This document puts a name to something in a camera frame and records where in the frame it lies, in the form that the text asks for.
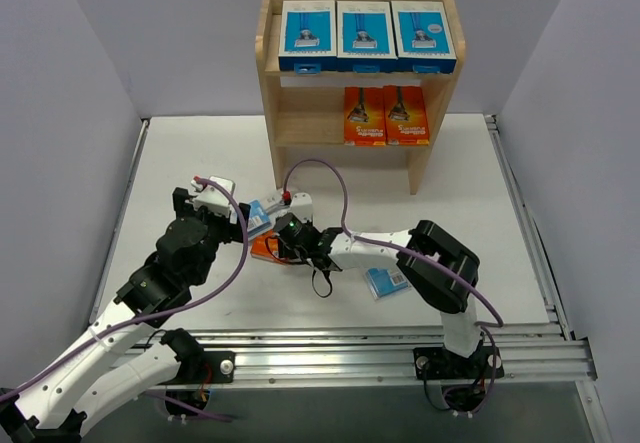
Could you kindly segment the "orange Gillette Styler box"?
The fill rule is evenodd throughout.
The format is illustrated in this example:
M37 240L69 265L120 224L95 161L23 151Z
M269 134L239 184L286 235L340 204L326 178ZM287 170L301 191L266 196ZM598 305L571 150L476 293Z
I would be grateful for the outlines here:
M253 239L250 254L253 258L278 264L286 263L279 255L279 240L271 230Z

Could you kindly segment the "clear blister razor pack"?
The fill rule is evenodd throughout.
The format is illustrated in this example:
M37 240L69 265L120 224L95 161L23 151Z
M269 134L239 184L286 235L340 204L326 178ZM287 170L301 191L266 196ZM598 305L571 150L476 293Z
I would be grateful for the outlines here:
M271 230L276 219L290 210L290 205L283 200L281 189L277 189L261 199L255 199L249 205L247 231L250 240Z
M364 278L375 300L386 299L411 288L399 270L369 269Z

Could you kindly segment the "orange Gillette Fusion box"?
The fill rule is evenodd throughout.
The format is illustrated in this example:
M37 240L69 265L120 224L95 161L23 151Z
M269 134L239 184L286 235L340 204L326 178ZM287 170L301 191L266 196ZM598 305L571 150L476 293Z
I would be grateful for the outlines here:
M386 145L386 123L382 88L346 87L344 89L343 114L345 145Z
M430 132L419 86L384 86L386 140L392 146L428 146Z

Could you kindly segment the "blue Harry's razor box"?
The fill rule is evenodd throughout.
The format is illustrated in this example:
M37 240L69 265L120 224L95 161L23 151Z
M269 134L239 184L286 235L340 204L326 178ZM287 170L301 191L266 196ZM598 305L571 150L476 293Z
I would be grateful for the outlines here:
M451 74L457 63L442 1L392 1L397 68L403 72Z
M397 52L388 1L337 2L337 70L391 73Z
M337 70L335 0L285 0L282 7L279 69L297 74Z

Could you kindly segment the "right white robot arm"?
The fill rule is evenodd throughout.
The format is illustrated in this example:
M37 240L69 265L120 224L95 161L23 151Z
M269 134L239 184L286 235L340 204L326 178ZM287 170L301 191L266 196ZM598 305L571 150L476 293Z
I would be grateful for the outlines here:
M478 291L477 255L436 223L420 221L409 230L356 233L346 227L324 231L288 213L276 219L274 234L287 256L330 275L353 269L394 270L422 300L440 313L444 331L441 354L430 357L420 376L473 379L482 373L504 376L501 355L489 329L504 321Z

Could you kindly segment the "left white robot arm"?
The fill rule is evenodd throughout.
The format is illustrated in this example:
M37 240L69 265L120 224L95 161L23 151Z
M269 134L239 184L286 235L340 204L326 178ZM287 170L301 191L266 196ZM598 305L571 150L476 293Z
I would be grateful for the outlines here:
M174 220L103 312L53 363L1 392L1 428L14 442L78 442L109 413L159 384L208 381L203 347L164 329L190 307L219 247L248 243L250 207L224 188L177 188Z

